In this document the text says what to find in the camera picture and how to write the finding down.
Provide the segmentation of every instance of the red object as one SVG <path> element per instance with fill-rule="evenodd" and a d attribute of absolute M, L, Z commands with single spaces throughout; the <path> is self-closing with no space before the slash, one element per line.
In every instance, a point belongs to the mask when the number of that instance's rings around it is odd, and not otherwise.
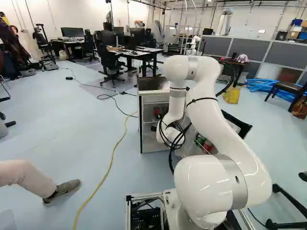
<path fill-rule="evenodd" d="M 203 143 L 203 147 L 204 147 L 205 150 L 210 152 L 213 148 L 213 144 L 210 141 L 205 140 L 205 142 Z"/>

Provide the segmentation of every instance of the yellow cable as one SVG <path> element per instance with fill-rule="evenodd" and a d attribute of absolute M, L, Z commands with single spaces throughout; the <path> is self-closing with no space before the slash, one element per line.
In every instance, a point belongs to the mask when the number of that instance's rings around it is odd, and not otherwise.
<path fill-rule="evenodd" d="M 114 158 L 114 152 L 115 152 L 115 149 L 116 147 L 119 145 L 119 143 L 123 140 L 123 138 L 125 137 L 126 133 L 127 133 L 127 121 L 129 119 L 130 116 L 127 116 L 126 120 L 125 120 L 125 133 L 124 135 L 119 139 L 118 142 L 116 142 L 114 148 L 113 148 L 113 151 L 112 151 L 112 155 L 111 155 L 111 161 L 110 161 L 110 165 L 109 165 L 109 168 L 106 172 L 106 174 L 104 175 L 104 177 L 102 178 L 102 180 L 100 181 L 99 185 L 97 186 L 97 188 L 94 190 L 93 194 L 81 205 L 81 207 L 78 209 L 78 212 L 76 214 L 76 217 L 75 217 L 75 220 L 73 222 L 73 230 L 76 230 L 77 228 L 77 224 L 78 224 L 78 219 L 79 219 L 79 216 L 80 216 L 80 213 L 82 211 L 82 209 L 87 205 L 87 203 L 93 198 L 93 196 L 96 194 L 96 192 L 100 189 L 100 187 L 102 186 L 102 184 L 105 182 L 107 176 L 109 175 L 110 171 L 111 171 L 111 167 L 112 167 L 112 164 L 113 164 L 113 158 Z"/>

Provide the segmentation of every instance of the cubicle partition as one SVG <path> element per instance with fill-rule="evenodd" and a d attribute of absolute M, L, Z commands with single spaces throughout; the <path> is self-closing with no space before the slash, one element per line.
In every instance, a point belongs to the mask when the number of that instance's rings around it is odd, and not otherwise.
<path fill-rule="evenodd" d="M 284 75 L 295 74 L 297 77 L 292 82 L 300 85 L 307 82 L 307 44 L 204 35 L 199 51 L 212 57 L 246 54 L 250 60 L 244 69 L 248 72 L 247 78 L 262 78 L 261 68 L 272 64 L 280 67 Z"/>

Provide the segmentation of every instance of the person's leg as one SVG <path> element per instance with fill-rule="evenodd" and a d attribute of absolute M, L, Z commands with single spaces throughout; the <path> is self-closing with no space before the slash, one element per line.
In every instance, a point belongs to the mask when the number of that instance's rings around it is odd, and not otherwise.
<path fill-rule="evenodd" d="M 11 184 L 18 184 L 41 198 L 51 196 L 57 189 L 51 178 L 28 161 L 0 161 L 0 187 Z"/>
<path fill-rule="evenodd" d="M 43 175 L 35 166 L 25 160 L 0 161 L 0 187 L 18 184 L 51 203 L 61 195 L 80 188 L 80 180 L 71 180 L 56 185 L 51 178 Z"/>

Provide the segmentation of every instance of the grey partition panel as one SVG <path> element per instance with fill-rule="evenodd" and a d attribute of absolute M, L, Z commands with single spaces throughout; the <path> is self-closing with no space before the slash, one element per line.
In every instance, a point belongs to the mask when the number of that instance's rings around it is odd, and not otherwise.
<path fill-rule="evenodd" d="M 246 78 L 252 79 L 256 77 L 257 71 L 260 67 L 260 63 L 250 62 L 244 66 L 243 72 L 248 72 Z"/>
<path fill-rule="evenodd" d="M 265 62 L 304 69 L 307 65 L 307 46 L 273 42 Z"/>
<path fill-rule="evenodd" d="M 231 38 L 226 37 L 203 37 L 200 52 L 205 45 L 204 54 L 226 56 Z"/>
<path fill-rule="evenodd" d="M 246 54 L 249 60 L 262 61 L 269 44 L 269 41 L 234 38 L 228 56 L 236 52 L 237 56 Z"/>
<path fill-rule="evenodd" d="M 303 77 L 301 78 L 301 80 L 299 81 L 299 85 L 305 85 L 307 83 L 307 72 L 305 72 L 303 74 Z"/>

